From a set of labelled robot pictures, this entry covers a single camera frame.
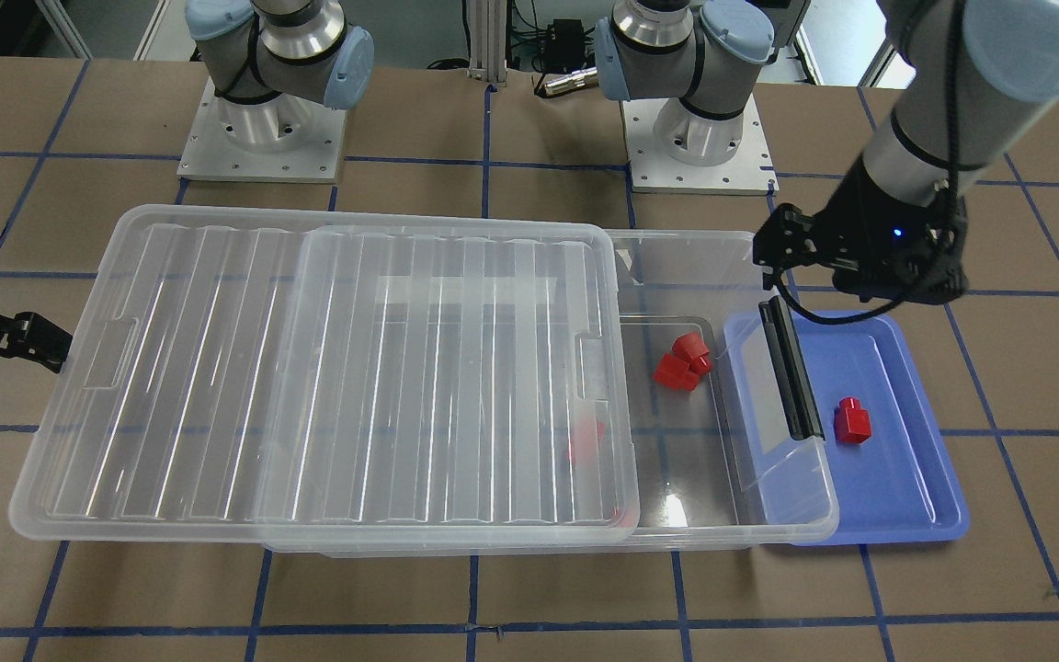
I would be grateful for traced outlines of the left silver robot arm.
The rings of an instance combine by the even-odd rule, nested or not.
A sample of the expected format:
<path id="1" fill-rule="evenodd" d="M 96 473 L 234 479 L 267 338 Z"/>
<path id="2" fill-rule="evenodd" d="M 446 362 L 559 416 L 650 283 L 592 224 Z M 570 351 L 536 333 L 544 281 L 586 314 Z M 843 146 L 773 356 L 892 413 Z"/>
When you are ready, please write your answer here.
<path id="1" fill-rule="evenodd" d="M 824 267 L 838 291 L 882 308 L 966 293 L 965 196 L 1059 100 L 1059 1 L 882 1 L 882 46 L 913 70 L 826 205 L 780 204 L 754 237 L 762 286 Z M 606 99 L 658 100 L 656 138 L 677 162 L 718 166 L 738 151 L 744 105 L 776 53 L 776 26 L 749 1 L 618 1 L 593 30 Z"/>

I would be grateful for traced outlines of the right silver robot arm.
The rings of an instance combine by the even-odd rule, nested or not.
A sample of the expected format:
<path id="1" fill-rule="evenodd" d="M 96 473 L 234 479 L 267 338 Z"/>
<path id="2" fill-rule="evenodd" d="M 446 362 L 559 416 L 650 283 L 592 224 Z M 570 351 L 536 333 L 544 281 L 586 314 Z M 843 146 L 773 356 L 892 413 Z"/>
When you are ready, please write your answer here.
<path id="1" fill-rule="evenodd" d="M 364 97 L 374 42 L 337 1 L 189 1 L 209 72 L 179 175 L 192 181 L 324 183 L 346 114 Z M 0 357 L 59 372 L 70 332 L 41 314 L 0 314 Z"/>

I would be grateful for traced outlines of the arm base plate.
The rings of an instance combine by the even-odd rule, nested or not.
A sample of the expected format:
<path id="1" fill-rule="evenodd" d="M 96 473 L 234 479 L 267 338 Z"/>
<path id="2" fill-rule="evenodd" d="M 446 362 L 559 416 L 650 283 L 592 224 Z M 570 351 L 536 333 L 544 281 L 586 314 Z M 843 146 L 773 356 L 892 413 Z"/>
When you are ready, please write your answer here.
<path id="1" fill-rule="evenodd" d="M 677 99 L 621 102 L 636 193 L 767 196 L 779 192 L 755 97 L 726 120 L 694 117 Z"/>
<path id="2" fill-rule="evenodd" d="M 347 119 L 347 110 L 289 94 L 234 104 L 215 96 L 213 80 L 207 80 L 176 174 L 211 183 L 333 185 Z"/>

